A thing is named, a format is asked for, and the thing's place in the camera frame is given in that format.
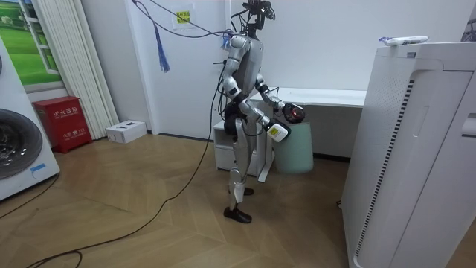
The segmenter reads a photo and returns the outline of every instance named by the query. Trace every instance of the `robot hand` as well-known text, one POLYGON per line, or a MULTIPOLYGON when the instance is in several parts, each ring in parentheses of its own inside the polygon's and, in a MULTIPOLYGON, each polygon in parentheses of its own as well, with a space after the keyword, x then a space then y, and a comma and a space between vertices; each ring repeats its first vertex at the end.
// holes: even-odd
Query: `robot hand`
MULTIPOLYGON (((300 123, 306 117, 304 109, 292 103, 285 104, 281 112, 284 118, 291 124, 300 123)), ((276 118, 270 119, 265 129, 268 135, 276 142, 281 142, 291 135, 291 129, 276 118)))
POLYGON ((291 124, 298 124, 306 117, 303 107, 293 103, 285 104, 281 112, 284 118, 291 124))

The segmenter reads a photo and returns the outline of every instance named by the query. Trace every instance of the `white cardboard box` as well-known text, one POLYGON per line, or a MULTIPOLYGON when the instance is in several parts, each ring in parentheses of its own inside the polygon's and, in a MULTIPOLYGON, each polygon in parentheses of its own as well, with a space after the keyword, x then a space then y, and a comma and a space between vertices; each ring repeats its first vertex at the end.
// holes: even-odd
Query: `white cardboard box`
POLYGON ((128 120, 106 128, 106 133, 110 141, 125 144, 146 135, 147 127, 144 122, 128 120))

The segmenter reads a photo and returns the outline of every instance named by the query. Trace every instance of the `paper sign on wall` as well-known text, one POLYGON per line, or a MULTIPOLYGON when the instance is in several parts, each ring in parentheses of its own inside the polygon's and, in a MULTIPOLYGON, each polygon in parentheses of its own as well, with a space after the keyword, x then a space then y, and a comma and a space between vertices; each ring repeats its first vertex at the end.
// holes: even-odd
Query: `paper sign on wall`
POLYGON ((177 15, 172 16, 173 29, 195 28, 188 22, 196 24, 196 13, 193 4, 183 4, 173 8, 173 12, 177 15))

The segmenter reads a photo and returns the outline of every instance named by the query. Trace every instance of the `washing machine drum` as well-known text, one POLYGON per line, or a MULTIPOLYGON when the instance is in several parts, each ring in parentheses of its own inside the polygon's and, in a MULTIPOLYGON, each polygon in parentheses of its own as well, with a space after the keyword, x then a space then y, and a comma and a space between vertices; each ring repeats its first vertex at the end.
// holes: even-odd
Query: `washing machine drum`
POLYGON ((43 147, 42 133, 32 120, 0 109, 0 179, 22 172, 43 147))

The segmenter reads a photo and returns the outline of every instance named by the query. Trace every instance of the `green landscape picture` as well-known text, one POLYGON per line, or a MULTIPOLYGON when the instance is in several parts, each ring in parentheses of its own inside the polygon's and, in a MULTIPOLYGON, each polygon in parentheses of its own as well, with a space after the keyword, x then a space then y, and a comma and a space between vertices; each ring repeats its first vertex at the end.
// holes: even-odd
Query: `green landscape picture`
MULTIPOLYGON (((30 16, 36 16, 31 1, 25 0, 25 2, 30 16)), ((39 24, 32 24, 32 26, 38 33, 40 43, 47 45, 39 24)), ((0 36, 24 86, 61 81, 59 75, 47 73, 30 29, 23 19, 18 0, 0 0, 0 36)), ((51 51, 45 50, 45 54, 50 68, 57 69, 51 51)))

